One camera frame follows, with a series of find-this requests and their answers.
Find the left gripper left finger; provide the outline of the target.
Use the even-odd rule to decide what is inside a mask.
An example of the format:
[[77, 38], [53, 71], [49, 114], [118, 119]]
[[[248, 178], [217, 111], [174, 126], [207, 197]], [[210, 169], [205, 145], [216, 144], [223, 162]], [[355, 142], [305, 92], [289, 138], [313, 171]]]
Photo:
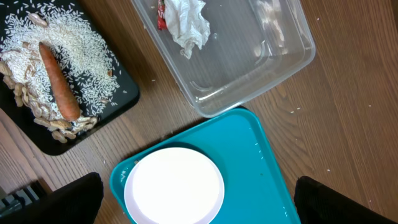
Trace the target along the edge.
[[104, 197], [101, 177], [96, 172], [63, 186], [10, 215], [3, 224], [91, 224], [95, 221]]

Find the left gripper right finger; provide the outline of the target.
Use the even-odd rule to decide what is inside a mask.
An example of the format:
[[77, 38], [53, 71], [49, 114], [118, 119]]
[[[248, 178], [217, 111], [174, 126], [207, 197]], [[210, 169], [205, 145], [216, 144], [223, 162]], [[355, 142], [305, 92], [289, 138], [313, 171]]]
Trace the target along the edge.
[[397, 224], [308, 176], [296, 181], [294, 204], [304, 224]]

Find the large pink round plate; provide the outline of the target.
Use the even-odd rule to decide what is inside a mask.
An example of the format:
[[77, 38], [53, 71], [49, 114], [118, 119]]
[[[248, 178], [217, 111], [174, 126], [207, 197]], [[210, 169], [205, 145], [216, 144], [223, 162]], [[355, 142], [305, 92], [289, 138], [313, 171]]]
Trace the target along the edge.
[[146, 155], [132, 168], [124, 204], [135, 223], [211, 223], [224, 195], [223, 177], [209, 157], [169, 147]]

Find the orange carrot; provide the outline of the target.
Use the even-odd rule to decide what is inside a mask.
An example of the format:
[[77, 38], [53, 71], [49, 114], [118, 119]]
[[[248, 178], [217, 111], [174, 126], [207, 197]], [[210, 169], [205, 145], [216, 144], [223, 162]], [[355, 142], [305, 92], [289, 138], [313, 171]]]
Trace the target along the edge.
[[39, 42], [39, 53], [45, 65], [60, 114], [67, 121], [76, 121], [80, 117], [80, 108], [55, 57], [42, 42]]

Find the white rice pile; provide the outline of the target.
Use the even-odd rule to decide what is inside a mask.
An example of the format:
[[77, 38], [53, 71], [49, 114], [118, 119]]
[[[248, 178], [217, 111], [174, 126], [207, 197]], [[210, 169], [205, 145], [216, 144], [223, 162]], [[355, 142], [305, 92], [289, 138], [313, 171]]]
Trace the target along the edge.
[[113, 75], [117, 58], [101, 34], [71, 7], [44, 6], [23, 15], [6, 17], [6, 36], [1, 37], [1, 61], [13, 73], [13, 80], [28, 86], [43, 104], [61, 118], [39, 42], [52, 52], [75, 96], [83, 116], [99, 115], [112, 102], [121, 86]]

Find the red snack wrapper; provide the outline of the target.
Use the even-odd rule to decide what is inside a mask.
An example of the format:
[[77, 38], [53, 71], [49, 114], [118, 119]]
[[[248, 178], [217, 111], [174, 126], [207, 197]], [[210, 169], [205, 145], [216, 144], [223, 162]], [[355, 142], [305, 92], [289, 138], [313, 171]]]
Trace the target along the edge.
[[165, 12], [164, 0], [158, 0], [157, 1], [157, 28], [158, 28], [158, 30], [167, 29], [164, 12]]

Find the white paper napkin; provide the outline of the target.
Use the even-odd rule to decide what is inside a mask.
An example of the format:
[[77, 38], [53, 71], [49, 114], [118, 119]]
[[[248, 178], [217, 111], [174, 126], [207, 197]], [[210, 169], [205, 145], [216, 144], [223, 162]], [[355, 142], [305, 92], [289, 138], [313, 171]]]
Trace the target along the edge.
[[206, 2], [202, 0], [165, 0], [165, 21], [173, 41], [181, 46], [180, 54], [190, 59], [194, 46], [200, 50], [206, 45], [210, 23], [201, 11]]

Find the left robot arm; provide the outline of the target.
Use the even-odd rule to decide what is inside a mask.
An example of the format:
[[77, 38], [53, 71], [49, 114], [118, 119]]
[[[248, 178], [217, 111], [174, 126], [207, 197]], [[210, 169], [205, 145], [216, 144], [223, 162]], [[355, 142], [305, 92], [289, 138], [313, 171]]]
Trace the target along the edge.
[[[103, 197], [96, 172], [50, 194], [36, 181], [21, 189], [21, 195], [1, 195], [1, 223], [93, 223]], [[394, 223], [308, 176], [297, 180], [294, 204], [306, 224]]]

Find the black rectangular waste tray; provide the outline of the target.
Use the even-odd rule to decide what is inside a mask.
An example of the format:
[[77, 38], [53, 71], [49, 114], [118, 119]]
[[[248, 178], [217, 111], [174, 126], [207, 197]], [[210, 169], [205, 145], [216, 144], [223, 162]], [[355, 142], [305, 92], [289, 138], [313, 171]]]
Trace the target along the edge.
[[[23, 15], [26, 11], [37, 10], [38, 7], [51, 6], [66, 8], [67, 6], [76, 9], [82, 19], [87, 20], [93, 31], [102, 34], [101, 29], [97, 29], [97, 23], [93, 21], [92, 13], [88, 12], [86, 6], [82, 6], [79, 1], [1, 1], [1, 37], [6, 36], [6, 17], [13, 13]], [[1, 109], [10, 117], [13, 122], [27, 135], [27, 137], [45, 154], [59, 156], [67, 152], [73, 146], [79, 144], [89, 135], [93, 134], [105, 124], [117, 118], [130, 108], [132, 108], [140, 98], [139, 87], [123, 64], [117, 58], [113, 60], [113, 75], [117, 78], [121, 86], [113, 94], [112, 102], [108, 103], [104, 111], [99, 115], [99, 121], [93, 129], [87, 132], [80, 132], [76, 138], [63, 144], [53, 139], [50, 132], [43, 126], [34, 123], [34, 115], [27, 107], [18, 108], [10, 89], [4, 82], [1, 82]]]

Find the clear plastic waste bin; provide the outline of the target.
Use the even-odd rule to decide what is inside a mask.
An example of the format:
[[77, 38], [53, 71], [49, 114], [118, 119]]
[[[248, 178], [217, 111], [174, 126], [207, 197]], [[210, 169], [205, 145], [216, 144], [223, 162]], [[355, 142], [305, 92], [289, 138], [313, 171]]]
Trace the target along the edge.
[[299, 0], [205, 1], [210, 36], [192, 56], [159, 30], [156, 1], [133, 6], [181, 92], [203, 117], [213, 117], [275, 87], [308, 65], [315, 43]]

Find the teal plastic serving tray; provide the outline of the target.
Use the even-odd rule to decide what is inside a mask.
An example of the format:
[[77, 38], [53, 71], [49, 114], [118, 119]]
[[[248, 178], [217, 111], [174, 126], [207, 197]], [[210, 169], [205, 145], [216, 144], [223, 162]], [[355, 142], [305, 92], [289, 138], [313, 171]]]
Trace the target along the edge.
[[213, 223], [299, 223], [260, 120], [241, 108], [211, 118], [120, 162], [110, 175], [109, 188], [123, 210], [125, 183], [135, 162], [166, 147], [194, 149], [218, 166], [226, 192]]

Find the peanut shells pile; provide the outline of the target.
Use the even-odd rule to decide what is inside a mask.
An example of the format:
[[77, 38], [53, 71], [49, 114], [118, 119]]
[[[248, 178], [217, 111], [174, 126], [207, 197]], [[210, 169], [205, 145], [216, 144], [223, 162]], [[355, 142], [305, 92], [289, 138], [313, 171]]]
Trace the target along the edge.
[[13, 91], [16, 106], [30, 109], [34, 115], [34, 123], [47, 128], [54, 140], [65, 144], [68, 139], [75, 139], [78, 133], [91, 130], [98, 123], [98, 118], [95, 116], [81, 115], [76, 121], [61, 118], [51, 106], [41, 103], [27, 85], [15, 82], [11, 69], [3, 61], [1, 61], [1, 73], [4, 75], [3, 82]]

